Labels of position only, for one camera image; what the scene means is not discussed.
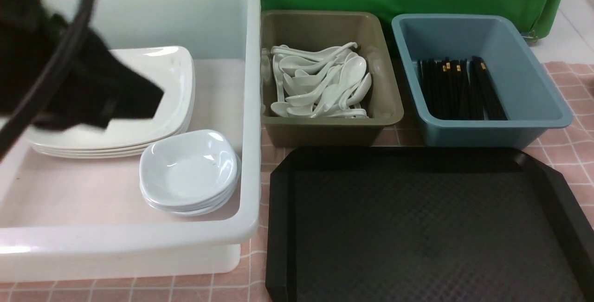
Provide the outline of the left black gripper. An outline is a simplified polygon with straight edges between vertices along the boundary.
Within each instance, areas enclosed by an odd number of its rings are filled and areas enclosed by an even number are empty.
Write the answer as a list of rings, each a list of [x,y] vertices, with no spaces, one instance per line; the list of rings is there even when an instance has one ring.
[[[1,116],[6,131],[28,126],[63,130],[80,124],[105,129],[110,119],[150,120],[164,90],[117,59],[107,78],[119,89],[115,111],[109,94],[91,101],[74,89],[48,108],[87,40],[95,0],[80,0],[67,25],[53,21],[42,0],[1,0]]]

